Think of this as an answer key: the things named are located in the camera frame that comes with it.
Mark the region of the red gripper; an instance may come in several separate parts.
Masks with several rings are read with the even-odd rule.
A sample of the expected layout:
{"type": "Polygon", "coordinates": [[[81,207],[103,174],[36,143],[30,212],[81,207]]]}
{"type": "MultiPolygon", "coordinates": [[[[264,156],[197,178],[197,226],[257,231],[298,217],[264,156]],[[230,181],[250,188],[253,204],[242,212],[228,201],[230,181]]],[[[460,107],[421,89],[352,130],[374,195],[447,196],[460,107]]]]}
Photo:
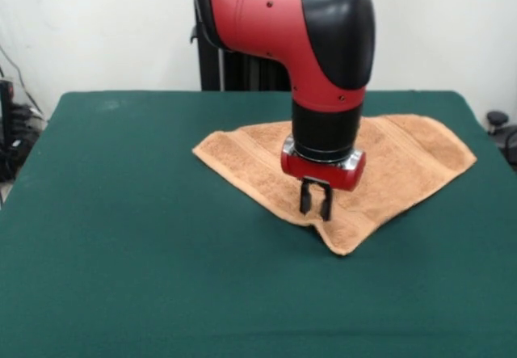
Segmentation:
{"type": "Polygon", "coordinates": [[[310,185],[312,180],[320,183],[324,192],[324,199],[320,207],[320,216],[323,221],[331,219],[333,189],[353,191],[358,185],[364,172],[367,155],[361,150],[352,150],[352,153],[341,162],[323,163],[312,162],[298,156],[294,151],[283,151],[280,155],[282,171],[297,179],[302,179],[300,192],[300,207],[302,214],[312,208],[310,185]]]}

